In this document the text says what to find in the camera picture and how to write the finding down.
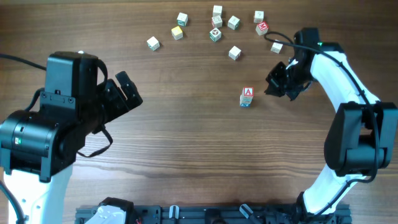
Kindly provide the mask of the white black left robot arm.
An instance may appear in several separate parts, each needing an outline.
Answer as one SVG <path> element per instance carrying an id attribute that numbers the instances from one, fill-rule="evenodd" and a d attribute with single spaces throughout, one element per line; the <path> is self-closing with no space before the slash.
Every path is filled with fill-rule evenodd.
<path id="1" fill-rule="evenodd" d="M 105 133 L 108 122 L 142 104 L 126 72 L 98 81 L 108 70 L 97 56 L 55 52 L 44 70 L 45 85 L 32 105 L 1 123 L 1 190 L 10 223 L 61 223 L 73 163 L 87 135 Z"/>

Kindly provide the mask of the red A wooden block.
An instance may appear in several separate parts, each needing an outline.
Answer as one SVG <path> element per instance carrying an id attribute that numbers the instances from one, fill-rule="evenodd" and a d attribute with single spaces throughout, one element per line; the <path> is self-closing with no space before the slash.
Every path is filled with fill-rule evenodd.
<path id="1" fill-rule="evenodd" d="M 250 86 L 245 86 L 242 90 L 242 99 L 252 100 L 254 97 L 254 88 Z"/>

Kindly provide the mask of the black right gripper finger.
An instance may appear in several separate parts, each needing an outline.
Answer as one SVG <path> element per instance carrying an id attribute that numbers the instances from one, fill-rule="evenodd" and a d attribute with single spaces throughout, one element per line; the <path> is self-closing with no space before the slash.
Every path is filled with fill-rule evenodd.
<path id="1" fill-rule="evenodd" d="M 294 101 L 301 92 L 302 92 L 301 90 L 288 91 L 287 96 L 289 97 L 290 101 Z"/>
<path id="2" fill-rule="evenodd" d="M 282 96 L 282 92 L 280 91 L 279 85 L 277 83 L 272 83 L 272 82 L 269 83 L 264 93 L 272 96 Z"/>

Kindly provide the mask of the blue bottom tower block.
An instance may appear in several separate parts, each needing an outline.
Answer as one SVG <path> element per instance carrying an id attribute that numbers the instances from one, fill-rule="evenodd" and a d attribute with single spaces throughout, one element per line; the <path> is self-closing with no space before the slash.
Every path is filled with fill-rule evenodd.
<path id="1" fill-rule="evenodd" d="M 240 107 L 242 107 L 242 108 L 248 108 L 248 107 L 250 107 L 250 103 L 240 103 Z"/>

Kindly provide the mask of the blue letter wooden block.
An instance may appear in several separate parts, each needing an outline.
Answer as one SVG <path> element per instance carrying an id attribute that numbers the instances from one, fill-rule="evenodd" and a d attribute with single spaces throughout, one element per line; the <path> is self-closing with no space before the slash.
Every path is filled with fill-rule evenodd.
<path id="1" fill-rule="evenodd" d="M 245 97 L 245 96 L 240 96 L 240 104 L 251 104 L 251 102 L 252 102 L 252 98 L 248 98 L 248 97 Z"/>

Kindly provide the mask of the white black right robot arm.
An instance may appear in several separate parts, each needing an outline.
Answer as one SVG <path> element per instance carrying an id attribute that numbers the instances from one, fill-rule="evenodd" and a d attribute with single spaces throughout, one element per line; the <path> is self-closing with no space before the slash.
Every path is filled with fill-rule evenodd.
<path id="1" fill-rule="evenodd" d="M 324 89 L 335 109 L 325 139 L 325 166 L 302 192 L 290 214 L 295 222 L 324 222 L 357 183 L 371 183 L 391 159 L 397 129 L 397 106 L 372 94 L 350 67 L 336 42 L 322 42 L 317 28 L 303 28 L 294 38 L 264 38 L 292 47 L 294 56 L 268 74 L 265 94 L 295 100 L 313 82 Z"/>

